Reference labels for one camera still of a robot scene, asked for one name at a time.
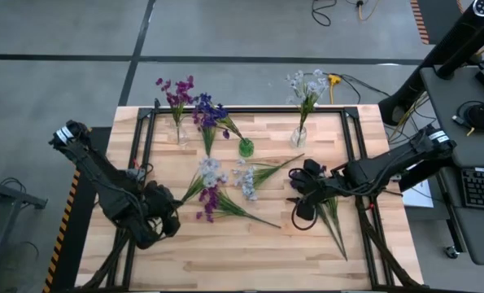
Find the gray floor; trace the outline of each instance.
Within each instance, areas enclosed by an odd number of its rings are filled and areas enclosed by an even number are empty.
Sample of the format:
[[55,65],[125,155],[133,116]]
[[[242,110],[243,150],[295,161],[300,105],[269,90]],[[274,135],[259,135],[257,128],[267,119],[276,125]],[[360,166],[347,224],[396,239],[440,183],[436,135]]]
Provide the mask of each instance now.
[[[131,55],[147,0],[0,0],[0,54]],[[323,28],[310,16],[308,0],[158,0],[143,55],[285,56],[356,59],[421,59],[421,43],[408,0],[382,0],[366,23],[339,1]],[[24,210],[7,257],[0,288],[20,292],[43,287],[68,195],[73,167],[47,145],[66,120],[108,126],[129,63],[0,60],[0,180],[17,177],[32,194],[49,199],[44,211]],[[346,73],[393,93],[414,69],[395,65],[140,63],[128,105],[151,105],[158,77],[195,76],[196,93],[207,91],[225,104],[283,104],[290,94],[284,77],[298,69]],[[356,86],[362,103],[383,98]],[[347,85],[336,103],[356,103]],[[432,116],[429,104],[421,113]],[[418,127],[429,120],[414,116]],[[408,125],[404,132],[415,131]],[[425,282],[437,288],[484,291],[484,267],[464,254],[443,256],[451,239],[443,222],[410,222]],[[30,246],[40,255],[35,259]]]

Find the wooden table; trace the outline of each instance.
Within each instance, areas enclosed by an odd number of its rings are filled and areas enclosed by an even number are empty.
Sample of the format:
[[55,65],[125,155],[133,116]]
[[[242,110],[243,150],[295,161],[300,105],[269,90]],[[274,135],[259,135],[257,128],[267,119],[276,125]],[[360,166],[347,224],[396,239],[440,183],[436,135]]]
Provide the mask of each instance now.
[[[365,145],[369,156],[388,151],[388,143],[377,105],[359,108]],[[117,168],[126,168],[136,124],[137,107],[119,107],[111,131],[107,157]],[[288,197],[297,195],[289,185],[288,170],[301,167],[303,160],[313,158],[328,169],[347,162],[339,115],[312,113],[306,122],[307,145],[292,149],[289,138],[298,126],[297,114],[232,114],[242,133],[252,139],[255,153],[250,162],[278,164],[301,153],[296,160],[270,177],[257,191],[259,200],[247,202],[239,188],[233,186],[231,169],[236,168],[238,139],[226,140],[216,135],[211,156],[220,160],[230,173],[226,190],[236,203],[249,213],[278,224],[281,229],[239,217],[224,217],[214,224],[196,220],[203,210],[198,197],[179,209],[181,228],[174,238],[135,252],[131,290],[152,291],[240,291],[240,290],[337,290],[369,289],[368,270],[364,260],[363,239],[355,210],[354,198],[339,198],[339,220],[347,249],[348,261],[342,258],[322,221],[308,231],[295,229],[290,221],[293,204]],[[205,156],[201,135],[184,120],[190,142],[180,147],[168,142],[170,115],[158,115],[151,147],[150,162],[155,170],[147,180],[168,186],[180,198]],[[143,141],[138,159],[142,157]],[[359,157],[354,141],[356,156]],[[399,191],[396,184],[389,190]],[[413,246],[403,200],[382,194],[378,198],[388,248],[399,263],[418,282],[421,271]],[[306,225],[298,220],[299,225]],[[115,227],[97,207],[91,217],[77,285],[88,281],[111,250]],[[384,283],[381,261],[374,251],[379,279]],[[122,265],[118,275],[122,276]]]

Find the caster wheel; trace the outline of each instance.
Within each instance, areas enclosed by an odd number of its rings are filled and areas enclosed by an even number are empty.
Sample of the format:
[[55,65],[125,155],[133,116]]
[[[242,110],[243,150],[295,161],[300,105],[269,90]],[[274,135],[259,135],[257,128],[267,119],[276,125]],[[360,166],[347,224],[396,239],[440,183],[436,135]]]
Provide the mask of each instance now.
[[446,256],[451,258],[451,259],[456,259],[459,257],[459,252],[455,249],[455,246],[450,246],[450,247],[445,247],[444,248],[444,253],[446,253]]

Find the keyboard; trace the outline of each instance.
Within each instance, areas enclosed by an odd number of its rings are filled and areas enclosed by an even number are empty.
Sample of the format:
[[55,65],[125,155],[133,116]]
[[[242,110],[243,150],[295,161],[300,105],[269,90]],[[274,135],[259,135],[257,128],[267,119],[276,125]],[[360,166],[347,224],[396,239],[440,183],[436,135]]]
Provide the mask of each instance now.
[[484,208],[484,172],[478,169],[463,169],[461,173],[464,205]]

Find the glass vase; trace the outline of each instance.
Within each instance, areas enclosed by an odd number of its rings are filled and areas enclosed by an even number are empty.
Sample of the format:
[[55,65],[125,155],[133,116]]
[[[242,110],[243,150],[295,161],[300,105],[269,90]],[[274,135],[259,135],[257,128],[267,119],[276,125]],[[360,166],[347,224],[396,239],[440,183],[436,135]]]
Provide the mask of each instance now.
[[290,146],[291,147],[305,147],[305,142],[307,141],[307,129],[303,126],[301,131],[299,127],[294,130],[290,136]]
[[255,144],[249,138],[244,138],[240,140],[240,143],[238,144],[238,153],[240,154],[240,156],[247,158],[252,156],[254,152]]
[[182,127],[182,123],[175,123],[171,121],[171,129],[169,130],[168,139],[170,142],[175,142],[179,146],[185,146],[189,142],[190,137]]

